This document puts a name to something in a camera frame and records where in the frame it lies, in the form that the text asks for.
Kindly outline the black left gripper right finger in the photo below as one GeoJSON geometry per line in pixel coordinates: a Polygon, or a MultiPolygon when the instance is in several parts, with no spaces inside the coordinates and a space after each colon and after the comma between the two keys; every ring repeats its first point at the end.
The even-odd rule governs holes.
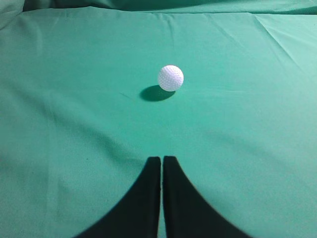
{"type": "Polygon", "coordinates": [[[248,238],[194,188],[175,156],[163,159],[163,210],[168,238],[248,238]]]}

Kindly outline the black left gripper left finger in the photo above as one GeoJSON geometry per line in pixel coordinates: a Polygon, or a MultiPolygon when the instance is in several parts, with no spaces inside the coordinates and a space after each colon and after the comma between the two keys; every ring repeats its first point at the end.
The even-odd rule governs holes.
{"type": "Polygon", "coordinates": [[[120,201],[79,238],[156,238],[160,213],[160,157],[149,157],[120,201]]]}

